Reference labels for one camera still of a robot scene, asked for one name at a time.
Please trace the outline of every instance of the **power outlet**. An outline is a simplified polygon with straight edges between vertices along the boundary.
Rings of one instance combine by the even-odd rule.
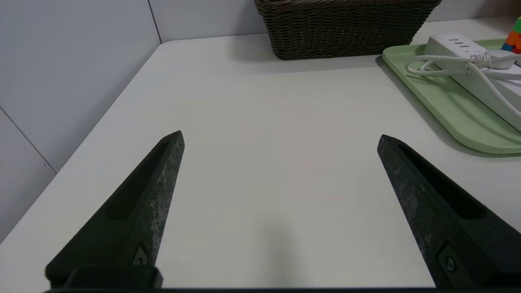
[[[470,57],[472,55],[482,55],[487,49],[474,43],[459,34],[432,35],[425,46],[425,55],[459,56]],[[435,62],[436,66],[443,70],[455,70],[465,68],[464,62]],[[489,69],[489,71],[502,72],[506,74],[521,75],[521,67],[514,65],[509,69]],[[475,97],[480,99],[485,105],[491,108],[498,115],[503,117],[508,123],[521,131],[521,119],[501,103],[486,84],[475,75],[453,75],[451,76],[461,86],[466,88]],[[490,79],[492,84],[499,92],[512,104],[518,111],[521,111],[521,81]]]

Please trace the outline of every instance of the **light green plastic tray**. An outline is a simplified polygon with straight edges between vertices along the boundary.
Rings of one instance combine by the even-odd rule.
[[[503,42],[487,40],[476,43],[487,49],[499,49]],[[390,47],[384,50],[383,59],[461,144],[483,153],[521,153],[521,132],[452,78],[418,77],[405,71],[405,63],[422,55],[424,49],[425,45]]]

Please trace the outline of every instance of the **brown woven basket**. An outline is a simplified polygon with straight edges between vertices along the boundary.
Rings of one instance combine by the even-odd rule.
[[[441,0],[255,0],[282,60],[381,54],[407,45]]]

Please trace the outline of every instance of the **table surface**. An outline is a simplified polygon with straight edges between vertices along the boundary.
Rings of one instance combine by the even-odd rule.
[[[505,37],[513,18],[426,23]],[[46,264],[163,136],[185,152],[164,287],[433,286],[376,152],[397,137],[521,229],[519,157],[458,144],[380,56],[277,60],[267,35],[162,44],[0,245],[0,291]]]

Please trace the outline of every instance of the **colorful cube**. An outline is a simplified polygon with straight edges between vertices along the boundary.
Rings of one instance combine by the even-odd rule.
[[[517,19],[501,50],[521,54],[521,17]]]

